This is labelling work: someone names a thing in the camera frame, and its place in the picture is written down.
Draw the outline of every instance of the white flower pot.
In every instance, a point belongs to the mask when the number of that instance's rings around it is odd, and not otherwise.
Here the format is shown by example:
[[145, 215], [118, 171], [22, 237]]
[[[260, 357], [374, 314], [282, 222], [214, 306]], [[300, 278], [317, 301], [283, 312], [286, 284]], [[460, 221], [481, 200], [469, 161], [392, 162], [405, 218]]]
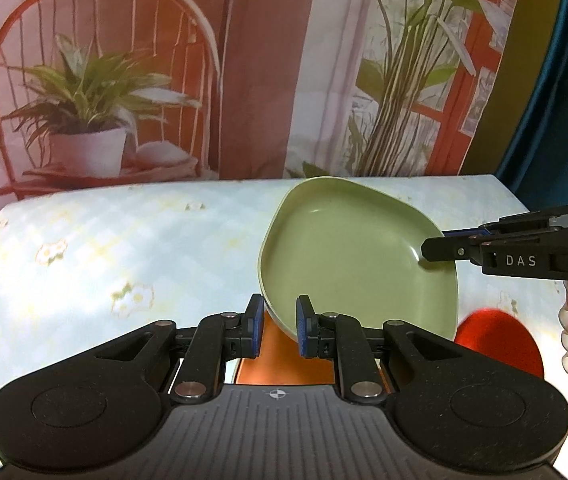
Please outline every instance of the white flower pot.
[[126, 132], [126, 128], [114, 128], [94, 134], [51, 135], [53, 158], [74, 176], [118, 176]]

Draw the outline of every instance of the table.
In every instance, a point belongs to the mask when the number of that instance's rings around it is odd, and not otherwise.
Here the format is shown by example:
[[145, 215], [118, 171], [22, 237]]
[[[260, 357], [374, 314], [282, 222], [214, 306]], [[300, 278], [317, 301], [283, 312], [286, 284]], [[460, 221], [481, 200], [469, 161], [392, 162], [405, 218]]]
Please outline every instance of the table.
[[[493, 176], [359, 182], [426, 213], [442, 230], [525, 207]], [[242, 312], [259, 291], [256, 262], [295, 180], [91, 189], [16, 202], [0, 213], [0, 387], [157, 319], [195, 326]], [[458, 262], [459, 319], [493, 306], [538, 342], [546, 378], [568, 399], [560, 364], [561, 283], [484, 276]], [[232, 377], [233, 367], [227, 370]], [[568, 439], [556, 462], [568, 478]]]

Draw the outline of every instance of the olive green wall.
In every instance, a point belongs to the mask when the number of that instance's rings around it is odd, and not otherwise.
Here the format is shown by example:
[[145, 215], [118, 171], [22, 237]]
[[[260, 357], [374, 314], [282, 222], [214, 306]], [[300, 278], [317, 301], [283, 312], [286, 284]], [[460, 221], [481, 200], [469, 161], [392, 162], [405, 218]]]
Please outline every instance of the olive green wall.
[[560, 0], [518, 0], [493, 93], [461, 174], [494, 173], [520, 122], [544, 61]]

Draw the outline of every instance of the green bowl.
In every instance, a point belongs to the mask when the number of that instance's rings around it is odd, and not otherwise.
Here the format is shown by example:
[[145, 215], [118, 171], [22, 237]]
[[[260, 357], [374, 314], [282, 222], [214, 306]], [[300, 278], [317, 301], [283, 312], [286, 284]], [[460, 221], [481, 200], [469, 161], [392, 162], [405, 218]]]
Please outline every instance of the green bowl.
[[304, 180], [280, 204], [262, 243], [258, 274], [271, 317], [296, 338], [296, 298], [362, 326], [401, 319], [453, 339], [458, 324], [455, 263], [422, 258], [442, 232], [417, 209], [335, 177]]

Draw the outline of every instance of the orange object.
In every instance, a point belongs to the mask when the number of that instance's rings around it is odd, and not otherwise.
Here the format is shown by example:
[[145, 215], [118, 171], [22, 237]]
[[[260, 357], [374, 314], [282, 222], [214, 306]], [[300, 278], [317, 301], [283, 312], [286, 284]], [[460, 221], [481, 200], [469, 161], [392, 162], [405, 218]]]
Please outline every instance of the orange object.
[[333, 363], [325, 359], [304, 359], [298, 344], [280, 330], [264, 312], [262, 348], [257, 359], [242, 359], [237, 384], [331, 384]]
[[542, 355], [533, 336], [502, 310], [476, 310], [459, 325], [455, 342], [544, 379]]

